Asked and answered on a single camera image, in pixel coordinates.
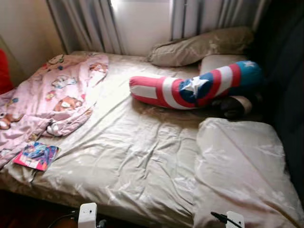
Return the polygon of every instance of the pillowcase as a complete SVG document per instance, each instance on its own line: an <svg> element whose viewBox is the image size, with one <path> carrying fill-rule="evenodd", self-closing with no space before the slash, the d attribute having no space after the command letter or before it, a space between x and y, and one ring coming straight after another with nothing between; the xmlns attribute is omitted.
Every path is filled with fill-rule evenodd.
<svg viewBox="0 0 304 228"><path fill-rule="evenodd" d="M186 80L151 74L133 76L130 91L135 99L148 104L193 109L210 104L216 97L254 91L262 80L256 63L240 61Z"/></svg>
<svg viewBox="0 0 304 228"><path fill-rule="evenodd" d="M253 40L254 34L248 27L218 29L156 45L147 56L147 61L161 67L180 67L213 54L242 55Z"/></svg>
<svg viewBox="0 0 304 228"><path fill-rule="evenodd" d="M230 210L244 216L246 228L304 227L304 212L272 126L208 118L199 125L197 144L194 228L222 227L210 212Z"/></svg>
<svg viewBox="0 0 304 228"><path fill-rule="evenodd" d="M10 81L9 65L4 51L0 49L0 94L4 94L14 88Z"/></svg>
<svg viewBox="0 0 304 228"><path fill-rule="evenodd" d="M206 56L200 63L199 75L203 75L213 69L227 66L238 61L245 61L248 58L244 55L211 55Z"/></svg>

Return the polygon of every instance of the magazine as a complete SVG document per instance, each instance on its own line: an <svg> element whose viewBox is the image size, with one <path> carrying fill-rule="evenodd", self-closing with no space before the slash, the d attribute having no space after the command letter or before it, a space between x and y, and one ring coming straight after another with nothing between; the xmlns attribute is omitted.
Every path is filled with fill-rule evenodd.
<svg viewBox="0 0 304 228"><path fill-rule="evenodd" d="M34 142L27 145L13 160L14 163L45 171L59 151L56 146Z"/></svg>

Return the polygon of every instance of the beige bed sheet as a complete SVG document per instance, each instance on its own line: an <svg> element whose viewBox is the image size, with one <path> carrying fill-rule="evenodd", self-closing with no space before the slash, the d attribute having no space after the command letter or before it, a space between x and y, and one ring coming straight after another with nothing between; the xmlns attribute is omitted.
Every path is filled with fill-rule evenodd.
<svg viewBox="0 0 304 228"><path fill-rule="evenodd" d="M0 188L76 208L96 202L100 213L147 227L192 227L196 135L213 114L133 100L129 77L192 78L199 71L108 56L109 73L91 118L67 137L39 140L61 148L46 172L10 162L0 171Z"/></svg>

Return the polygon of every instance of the cable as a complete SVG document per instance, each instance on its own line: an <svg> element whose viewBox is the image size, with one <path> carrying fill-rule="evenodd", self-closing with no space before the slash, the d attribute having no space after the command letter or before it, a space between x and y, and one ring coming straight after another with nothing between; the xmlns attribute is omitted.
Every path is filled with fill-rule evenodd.
<svg viewBox="0 0 304 228"><path fill-rule="evenodd" d="M223 214L218 214L216 212L211 212L211 215L213 215L214 217L216 217L218 220L220 220L222 223L227 224L227 221L231 222L233 225L235 225L238 228L242 228L239 224L235 223L234 221L232 221L231 219L228 219L226 215Z"/></svg>
<svg viewBox="0 0 304 228"><path fill-rule="evenodd" d="M74 216L74 215L75 215L75 213L71 213L71 214L68 214L68 215L63 215L63 216L57 218L56 220L54 220L47 228L52 228L61 219L64 219L64 218L67 218L67 217L71 217L71 216Z"/></svg>
<svg viewBox="0 0 304 228"><path fill-rule="evenodd" d="M106 220L103 219L103 220L99 221L97 228L105 228L105 226L106 226Z"/></svg>

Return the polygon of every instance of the white pillow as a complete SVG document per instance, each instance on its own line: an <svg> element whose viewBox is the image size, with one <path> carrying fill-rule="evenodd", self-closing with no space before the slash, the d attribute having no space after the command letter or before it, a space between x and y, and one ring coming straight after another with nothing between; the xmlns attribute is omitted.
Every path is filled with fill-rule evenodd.
<svg viewBox="0 0 304 228"><path fill-rule="evenodd" d="M210 212L229 210L244 216L245 227L304 227L300 200L284 172L284 150L270 125L208 118L197 144L194 228L223 227Z"/></svg>
<svg viewBox="0 0 304 228"><path fill-rule="evenodd" d="M248 60L246 56L243 55L211 55L206 56L202 59L200 64L199 75L210 72L213 69L228 66L238 61Z"/></svg>

